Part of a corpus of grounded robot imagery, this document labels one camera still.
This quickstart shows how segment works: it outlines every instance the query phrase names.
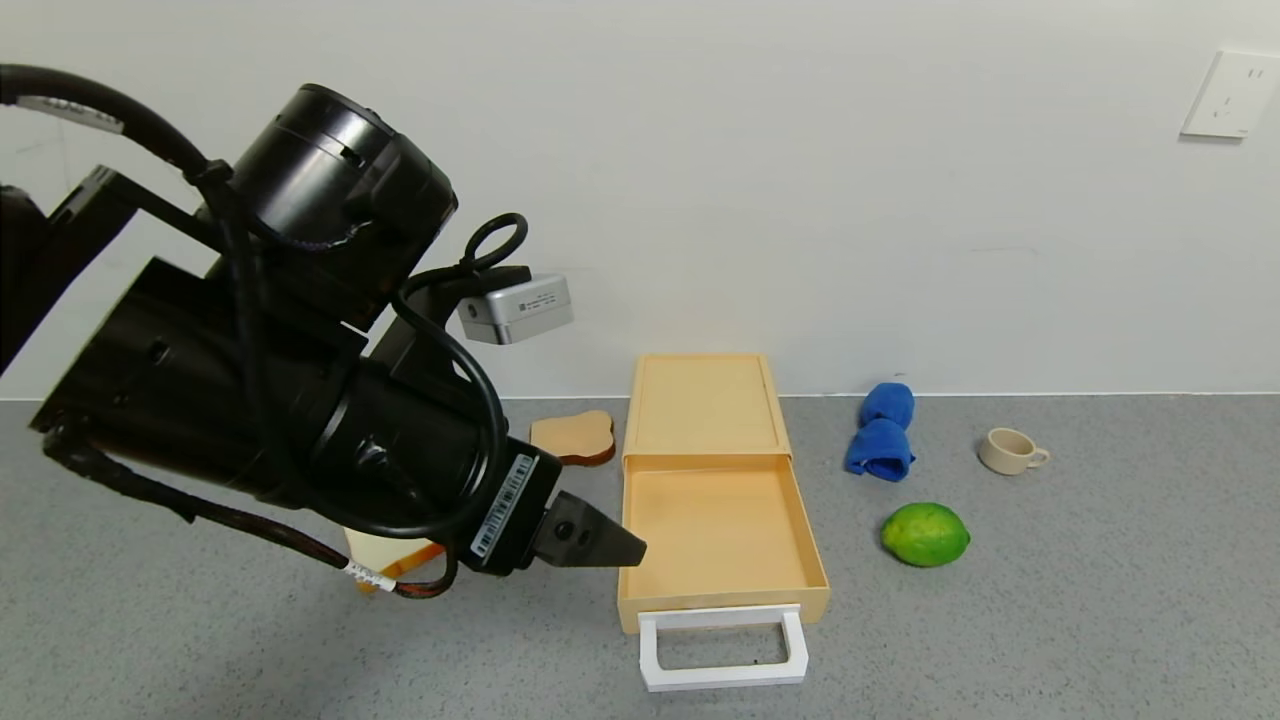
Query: white label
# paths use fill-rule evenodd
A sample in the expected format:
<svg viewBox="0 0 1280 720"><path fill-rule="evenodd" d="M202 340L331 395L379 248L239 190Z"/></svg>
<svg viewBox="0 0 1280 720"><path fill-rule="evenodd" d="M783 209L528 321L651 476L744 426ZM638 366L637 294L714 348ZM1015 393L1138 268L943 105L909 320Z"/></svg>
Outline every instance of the white label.
<svg viewBox="0 0 1280 720"><path fill-rule="evenodd" d="M548 305L556 305L559 302L554 290L547 290L534 296L532 300L526 300L518 305L521 313L532 313L540 307L547 307Z"/></svg>
<svg viewBox="0 0 1280 720"><path fill-rule="evenodd" d="M124 123L101 113L92 108L86 108L78 102L72 102L69 100L61 100L58 97L40 97L35 95L24 95L18 99L19 108L27 108L28 110L36 110L37 113L45 113L46 115L52 115L55 118L61 118L64 120L70 120L73 123L79 123L82 126L88 126L91 128L102 129L115 135L124 132Z"/></svg>
<svg viewBox="0 0 1280 720"><path fill-rule="evenodd" d="M507 527L511 510L520 501L520 493L525 492L525 483L534 474L535 466L538 466L538 457L530 457L529 455L517 455L516 461L511 464L511 471L507 473L507 479L502 482L498 497L493 500L484 523L480 524L476 539L471 541L471 552L476 553L481 562L489 560L489 552L493 550L494 543L498 542L498 537L502 536L503 528Z"/></svg>
<svg viewBox="0 0 1280 720"><path fill-rule="evenodd" d="M369 583L370 585L374 585L378 589L384 589L387 592L392 592L393 589L396 589L394 579L388 578L387 575L383 575L381 573L372 570L370 568L365 568L364 565L356 562L355 560L348 560L347 566L343 568L342 571L351 575L352 578L356 578L361 583Z"/></svg>

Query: white cup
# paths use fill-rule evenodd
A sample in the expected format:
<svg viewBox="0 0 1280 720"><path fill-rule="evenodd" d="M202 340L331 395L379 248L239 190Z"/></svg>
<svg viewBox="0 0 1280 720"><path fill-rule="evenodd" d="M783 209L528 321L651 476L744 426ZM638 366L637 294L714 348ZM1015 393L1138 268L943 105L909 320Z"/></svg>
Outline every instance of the white cup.
<svg viewBox="0 0 1280 720"><path fill-rule="evenodd" d="M1032 438L1012 428L996 428L987 433L978 447L982 464L1001 475L1018 475L1028 468L1039 468L1052 457Z"/></svg>

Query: storage box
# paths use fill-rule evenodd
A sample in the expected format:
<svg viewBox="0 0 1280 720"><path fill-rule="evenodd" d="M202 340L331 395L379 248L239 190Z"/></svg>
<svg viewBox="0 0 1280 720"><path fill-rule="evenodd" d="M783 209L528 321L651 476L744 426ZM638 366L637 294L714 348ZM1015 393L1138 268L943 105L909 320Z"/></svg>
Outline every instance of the storage box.
<svg viewBox="0 0 1280 720"><path fill-rule="evenodd" d="M649 550L644 562L618 575L618 615L623 632L641 633L641 670L650 689L803 679L794 662L804 650L799 623L822 618L831 587L764 356L643 356L622 473L622 524ZM742 623L794 625L787 632L792 660L657 666L657 629Z"/></svg>

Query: bread slice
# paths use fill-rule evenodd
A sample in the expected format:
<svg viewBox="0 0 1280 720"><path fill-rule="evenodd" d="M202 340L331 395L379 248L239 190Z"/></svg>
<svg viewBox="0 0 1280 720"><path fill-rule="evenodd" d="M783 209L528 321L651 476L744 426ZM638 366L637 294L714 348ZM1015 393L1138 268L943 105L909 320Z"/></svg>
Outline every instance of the bread slice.
<svg viewBox="0 0 1280 720"><path fill-rule="evenodd" d="M529 430L529 442L566 465L604 465L617 451L613 418L604 410L536 420Z"/></svg>

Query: wall socket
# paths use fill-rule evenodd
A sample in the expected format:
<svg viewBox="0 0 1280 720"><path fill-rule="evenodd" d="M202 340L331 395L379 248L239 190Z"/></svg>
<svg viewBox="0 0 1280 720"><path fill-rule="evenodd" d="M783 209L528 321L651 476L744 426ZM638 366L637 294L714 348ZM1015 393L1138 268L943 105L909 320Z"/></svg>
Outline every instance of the wall socket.
<svg viewBox="0 0 1280 720"><path fill-rule="evenodd" d="M1248 137L1280 85L1280 58L1219 51L1183 135Z"/></svg>

